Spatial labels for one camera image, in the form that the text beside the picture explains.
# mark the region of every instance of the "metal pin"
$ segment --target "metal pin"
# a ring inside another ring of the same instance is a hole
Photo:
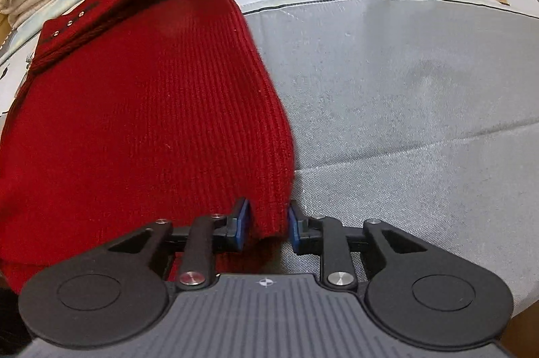
[[[198,271],[186,271],[180,274],[180,283],[188,286],[195,286],[203,284],[206,281],[206,277]]]
[[[336,271],[328,276],[328,282],[332,285],[345,286],[354,281],[354,276],[346,271]]]

